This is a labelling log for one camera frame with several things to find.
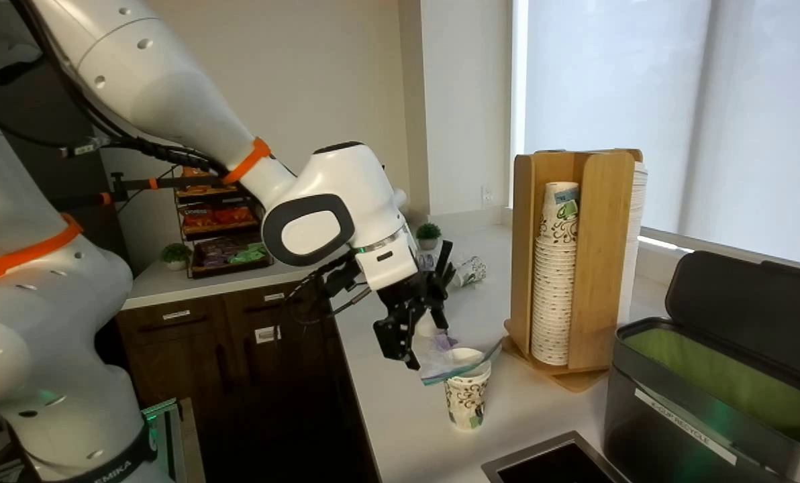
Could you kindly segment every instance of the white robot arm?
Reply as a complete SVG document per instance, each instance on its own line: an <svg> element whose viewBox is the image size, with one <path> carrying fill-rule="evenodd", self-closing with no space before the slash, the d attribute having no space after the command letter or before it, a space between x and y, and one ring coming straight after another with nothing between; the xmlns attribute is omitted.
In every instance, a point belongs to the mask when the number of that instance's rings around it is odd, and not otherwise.
<svg viewBox="0 0 800 483"><path fill-rule="evenodd" d="M202 152L255 193L265 247L282 262L317 262L347 247L390 309L376 324L383 354L414 367L410 332L429 317L427 290L369 147L322 147L292 176L140 0L0 0L0 70L35 58L41 46L114 126ZM0 133L0 416L41 479L163 479L141 460L125 372L92 348L129 286L125 262L51 208Z"/></svg>

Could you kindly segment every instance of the sink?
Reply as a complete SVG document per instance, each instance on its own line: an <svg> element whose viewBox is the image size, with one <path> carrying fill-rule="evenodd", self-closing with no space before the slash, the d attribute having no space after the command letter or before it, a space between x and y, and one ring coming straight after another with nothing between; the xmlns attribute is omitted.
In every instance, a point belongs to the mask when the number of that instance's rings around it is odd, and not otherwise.
<svg viewBox="0 0 800 483"><path fill-rule="evenodd" d="M521 447L480 467L493 483L623 483L626 477L595 454L580 432L564 432L552 439Z"/></svg>

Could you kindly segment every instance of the window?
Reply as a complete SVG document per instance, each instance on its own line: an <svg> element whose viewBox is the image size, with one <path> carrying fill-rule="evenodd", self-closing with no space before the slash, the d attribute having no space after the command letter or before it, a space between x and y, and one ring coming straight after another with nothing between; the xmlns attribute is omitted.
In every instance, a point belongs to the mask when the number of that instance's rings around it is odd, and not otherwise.
<svg viewBox="0 0 800 483"><path fill-rule="evenodd" d="M643 224L800 262L800 0L516 0L512 149L638 147Z"/></svg>

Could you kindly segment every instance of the stack of paper cups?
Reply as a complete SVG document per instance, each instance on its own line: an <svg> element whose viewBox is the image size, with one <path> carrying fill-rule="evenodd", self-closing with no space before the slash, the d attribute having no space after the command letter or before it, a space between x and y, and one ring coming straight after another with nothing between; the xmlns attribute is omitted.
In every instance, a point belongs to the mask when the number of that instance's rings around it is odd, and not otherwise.
<svg viewBox="0 0 800 483"><path fill-rule="evenodd" d="M533 248L531 324L531 354L544 364L565 364L576 224L580 185L544 181L543 224Z"/></svg>

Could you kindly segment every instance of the white paper cup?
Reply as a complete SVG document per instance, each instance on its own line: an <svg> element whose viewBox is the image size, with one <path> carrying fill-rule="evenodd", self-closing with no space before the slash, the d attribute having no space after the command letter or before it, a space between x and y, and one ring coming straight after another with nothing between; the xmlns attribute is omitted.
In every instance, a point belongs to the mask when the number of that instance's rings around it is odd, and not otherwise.
<svg viewBox="0 0 800 483"><path fill-rule="evenodd" d="M451 357L457 357L461 364L469 364L484 359L484 350L459 345L451 348ZM484 423L488 376L492 363L485 359L469 372L445 380L449 419L457 428L478 428Z"/></svg>

